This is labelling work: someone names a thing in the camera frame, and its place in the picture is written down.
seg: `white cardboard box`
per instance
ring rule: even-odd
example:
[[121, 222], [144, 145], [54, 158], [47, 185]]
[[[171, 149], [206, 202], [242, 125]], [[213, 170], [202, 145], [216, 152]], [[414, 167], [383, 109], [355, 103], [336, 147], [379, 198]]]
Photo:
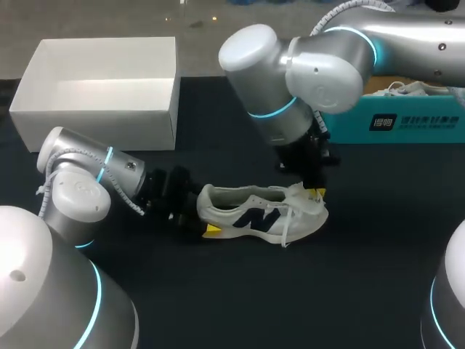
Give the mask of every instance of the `white cardboard box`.
[[9, 112], [29, 151], [62, 126], [122, 151], [173, 150], [174, 37], [42, 40]]

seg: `white coiled cable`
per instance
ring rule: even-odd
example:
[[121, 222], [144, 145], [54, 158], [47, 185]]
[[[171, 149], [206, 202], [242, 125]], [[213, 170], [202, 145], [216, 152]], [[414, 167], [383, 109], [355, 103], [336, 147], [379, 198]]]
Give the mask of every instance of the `white coiled cable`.
[[[310, 36], [319, 34], [323, 28], [328, 24], [330, 20], [335, 18], [341, 12], [351, 9], [353, 7], [361, 7], [361, 6], [370, 6], [370, 7], [377, 7], [383, 11], [387, 12], [395, 12], [395, 10], [386, 4], [384, 1], [379, 0], [351, 0], [348, 2], [344, 2], [337, 7], [334, 7], [330, 12], [328, 12], [323, 18], [318, 22], [318, 24], [313, 28]], [[465, 108], [465, 97], [464, 97], [464, 89], [460, 87], [448, 87], [449, 92], [456, 98], [457, 103], [460, 104], [463, 108]], [[315, 118], [317, 119], [318, 125], [320, 125], [321, 132], [327, 132], [328, 129], [326, 128], [325, 122], [321, 113], [319, 111], [314, 111]]]
[[89, 158], [98, 162], [98, 164], [103, 168], [104, 173], [108, 176], [108, 179], [111, 181], [111, 184], [115, 188], [116, 193], [118, 193], [118, 195], [124, 200], [124, 202], [141, 216], [145, 214], [144, 210], [141, 207], [137, 206], [134, 202], [132, 202], [131, 199], [126, 195], [126, 193], [124, 193], [123, 189], [121, 189], [120, 185], [118, 184], [118, 181], [116, 180], [116, 178], [111, 174], [110, 168], [104, 163], [104, 161], [99, 159], [95, 154], [91, 153], [90, 151], [83, 151], [81, 149], [69, 148], [69, 149], [63, 149], [62, 151], [58, 151], [54, 153], [52, 156], [50, 156], [50, 159], [46, 163], [45, 183], [37, 191], [37, 193], [44, 193], [44, 199], [42, 200], [42, 206], [39, 212], [40, 218], [44, 218], [45, 210], [47, 208], [47, 205], [51, 197], [53, 164], [59, 157], [65, 154], [81, 154], [81, 155], [88, 156]]

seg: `shoe tongue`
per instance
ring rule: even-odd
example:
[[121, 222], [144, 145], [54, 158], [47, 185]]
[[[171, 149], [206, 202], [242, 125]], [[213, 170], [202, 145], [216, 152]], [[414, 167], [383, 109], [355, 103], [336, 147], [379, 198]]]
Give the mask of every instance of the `shoe tongue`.
[[283, 203], [308, 214], [319, 214], [323, 211], [324, 203], [321, 195], [316, 193], [313, 196], [302, 183], [297, 183], [285, 190], [286, 199]]

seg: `open box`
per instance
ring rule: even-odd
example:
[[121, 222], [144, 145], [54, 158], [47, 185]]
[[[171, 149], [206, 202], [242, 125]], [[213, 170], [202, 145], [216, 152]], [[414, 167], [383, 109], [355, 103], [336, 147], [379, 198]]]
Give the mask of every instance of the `open box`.
[[[365, 94], [386, 89], [393, 81], [373, 77]], [[332, 143], [465, 143], [465, 109], [454, 96], [363, 96], [350, 111], [323, 114]]]
[[62, 126], [123, 151], [172, 150], [175, 38], [42, 40], [10, 114], [29, 151]]

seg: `navy n logo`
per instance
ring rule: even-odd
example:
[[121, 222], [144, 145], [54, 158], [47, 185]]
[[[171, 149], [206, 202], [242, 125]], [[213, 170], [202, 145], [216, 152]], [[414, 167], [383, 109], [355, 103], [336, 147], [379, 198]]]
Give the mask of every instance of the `navy n logo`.
[[279, 209], [274, 209], [271, 213], [267, 214], [266, 217], [263, 216], [264, 209], [248, 209], [232, 226], [244, 228], [250, 223], [251, 229], [267, 232], [281, 216], [281, 213]]

